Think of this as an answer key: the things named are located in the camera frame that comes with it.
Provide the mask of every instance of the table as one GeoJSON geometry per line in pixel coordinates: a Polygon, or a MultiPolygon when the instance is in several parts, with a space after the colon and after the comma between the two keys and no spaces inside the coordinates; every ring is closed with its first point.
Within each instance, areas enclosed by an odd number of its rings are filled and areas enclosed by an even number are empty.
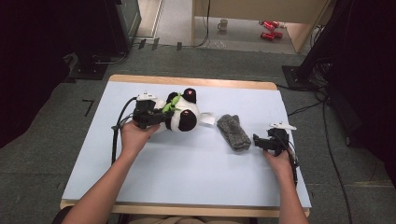
{"type": "MultiPolygon", "coordinates": [[[[241,126],[246,128],[250,137],[252,132],[265,137],[265,130],[269,129],[273,118],[287,121],[285,107],[274,83],[114,75],[107,83],[78,155],[62,197],[61,208],[75,204],[109,168],[113,133],[110,127],[117,121],[127,100],[143,91],[166,99],[171,91],[184,91],[188,87],[197,90],[197,104],[201,113],[214,112],[217,118],[225,111],[232,115],[238,114],[241,126]],[[271,109],[261,104],[255,105],[255,109],[242,109],[258,99],[264,104],[271,104],[271,109]],[[241,104],[241,100],[245,103],[244,107],[227,106],[230,102],[241,104]],[[268,113],[260,118],[262,121],[252,119],[253,115],[258,117],[257,113],[263,115],[264,111],[268,113]]],[[[134,162],[112,212],[278,217],[276,177],[266,163],[262,150],[253,145],[242,153],[233,152],[216,126],[200,125],[187,133],[156,133],[134,162]]],[[[298,177],[297,191],[308,216],[311,204],[300,169],[298,177]]]]}
{"type": "MultiPolygon", "coordinates": [[[[194,17],[206,16],[208,2],[209,0],[193,0],[192,31],[195,26],[194,17]]],[[[326,24],[334,3],[335,0],[211,0],[209,16],[287,22],[291,43],[295,51],[300,52],[315,27],[326,24]]]]}

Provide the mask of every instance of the wooden table edge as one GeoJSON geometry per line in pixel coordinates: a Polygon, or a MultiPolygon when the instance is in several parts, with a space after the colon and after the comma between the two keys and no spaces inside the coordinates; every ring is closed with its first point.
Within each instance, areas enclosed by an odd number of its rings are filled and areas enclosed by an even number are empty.
{"type": "Polygon", "coordinates": [[[168,85],[170,84],[170,85],[182,85],[182,86],[224,87],[224,88],[270,90],[270,91],[277,90],[276,84],[273,82],[206,79],[206,78],[193,78],[193,77],[153,77],[153,76],[116,74],[111,76],[109,78],[109,81],[168,84],[168,85]]]}
{"type": "MultiPolygon", "coordinates": [[[[61,209],[75,205],[77,201],[61,200],[61,209]]],[[[217,207],[217,206],[191,206],[191,205],[142,205],[142,204],[115,204],[111,211],[120,214],[144,214],[167,216],[204,216],[204,217],[279,217],[278,207],[217,207]]],[[[304,208],[308,217],[309,208],[304,208]]]]}

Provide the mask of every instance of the gray cloth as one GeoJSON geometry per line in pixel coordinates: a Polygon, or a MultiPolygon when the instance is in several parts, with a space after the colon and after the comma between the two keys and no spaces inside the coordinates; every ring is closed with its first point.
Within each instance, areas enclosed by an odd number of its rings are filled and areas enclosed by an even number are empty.
{"type": "Polygon", "coordinates": [[[250,139],[239,124],[237,115],[223,115],[218,120],[218,127],[234,151],[248,150],[251,144],[250,139]]]}

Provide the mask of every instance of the white tabletop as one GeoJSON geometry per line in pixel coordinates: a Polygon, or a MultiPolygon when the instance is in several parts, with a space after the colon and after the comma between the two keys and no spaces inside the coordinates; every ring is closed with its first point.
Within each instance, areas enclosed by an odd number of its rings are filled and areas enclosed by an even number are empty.
{"type": "MultiPolygon", "coordinates": [[[[188,87],[196,89],[201,112],[212,112],[217,119],[225,114],[238,115],[250,139],[254,133],[267,138],[272,122],[288,122],[279,91],[109,81],[62,199],[80,199],[109,168],[111,126],[130,98],[147,91],[166,100],[170,92],[183,92],[188,87]]],[[[131,103],[124,115],[133,109],[131,103]]],[[[309,208],[300,169],[297,172],[300,201],[309,208]]],[[[200,125],[188,133],[152,135],[135,160],[117,203],[279,206],[279,190],[262,150],[253,141],[249,150],[236,153],[216,125],[200,125]]]]}

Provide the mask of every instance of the plush toy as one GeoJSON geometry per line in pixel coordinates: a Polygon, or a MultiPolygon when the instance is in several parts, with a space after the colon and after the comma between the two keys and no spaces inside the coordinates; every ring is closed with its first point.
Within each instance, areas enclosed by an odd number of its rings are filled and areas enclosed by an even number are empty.
{"type": "Polygon", "coordinates": [[[187,88],[183,93],[170,93],[166,102],[161,99],[155,100],[154,108],[161,109],[163,113],[174,112],[172,118],[161,123],[161,128],[157,133],[166,129],[173,132],[188,132],[197,127],[200,122],[200,111],[196,101],[196,91],[192,88],[187,88]]]}

